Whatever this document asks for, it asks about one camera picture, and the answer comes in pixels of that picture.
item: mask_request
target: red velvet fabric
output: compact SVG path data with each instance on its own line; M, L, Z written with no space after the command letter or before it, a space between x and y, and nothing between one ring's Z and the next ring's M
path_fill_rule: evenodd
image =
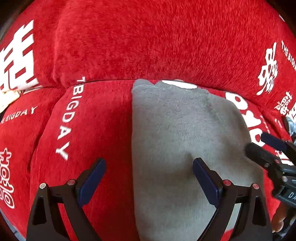
M30 31L16 35L28 25ZM18 49L32 39L27 48ZM103 240L138 240L130 147L133 80L178 78L211 88L214 94L241 102L236 104L247 116L254 141L267 129L289 139L281 118L296 116L295 48L291 31L264 0L35 0L0 43L0 90L24 89L34 78L35 86L60 90L37 90L9 107L7 114L48 103L42 113L36 108L38 120L28 114L25 123L19 123L19 116L0 125L0 151L7 147L12 153L10 170L12 160L18 159L9 180L16 207L0 202L0 208L25 235L38 185L60 185L101 156L107 173L86 214ZM26 61L28 54L32 57ZM17 63L23 66L18 69ZM24 77L32 68L32 76ZM84 84L82 97L71 99L77 84ZM79 105L68 106L71 101ZM61 125L65 133L69 128L71 132L58 138ZM67 160L56 152L61 147ZM265 189L272 216L276 201L270 197L267 178Z
M62 89L44 88L21 95L0 122L0 208L22 234L26 233L31 207L31 158L52 109L63 94ZM48 162L40 157L39 162L42 161Z

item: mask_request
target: finger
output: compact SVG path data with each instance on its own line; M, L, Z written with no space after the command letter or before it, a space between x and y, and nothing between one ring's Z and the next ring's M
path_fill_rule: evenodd
M271 221L273 232L279 232L282 230L284 226L283 221L285 220L286 217L287 217L287 206L281 202Z

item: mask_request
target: blue gripper pad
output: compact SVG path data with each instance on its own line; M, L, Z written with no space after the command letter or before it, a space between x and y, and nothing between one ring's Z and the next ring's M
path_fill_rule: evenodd
M104 159L98 159L90 169L83 171L77 178L76 195L80 207L88 204L106 171Z
M271 146L272 148L285 152L287 150L286 143L281 139L274 137L266 132L261 134L261 141L265 142L267 145Z
M198 180L207 200L210 204L218 208L220 203L219 190L210 177L211 170L201 158L196 158L192 165L193 173Z

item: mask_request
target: gray towel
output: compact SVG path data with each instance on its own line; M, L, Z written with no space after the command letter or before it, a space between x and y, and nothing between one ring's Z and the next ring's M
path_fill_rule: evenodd
M294 123L290 117L286 116L284 124L286 131L289 132L289 135L292 138L293 144L296 145L296 123Z
M239 110L197 88L137 80L133 90L133 187L141 241L193 241L215 207L198 184L192 162L201 157L222 179L263 187L263 172L244 155L250 142ZM234 227L235 206L228 229Z

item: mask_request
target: white cloth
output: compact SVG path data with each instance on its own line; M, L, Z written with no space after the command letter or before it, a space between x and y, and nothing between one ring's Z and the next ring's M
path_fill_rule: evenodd
M2 113L11 103L20 97L20 91L0 91L0 113Z

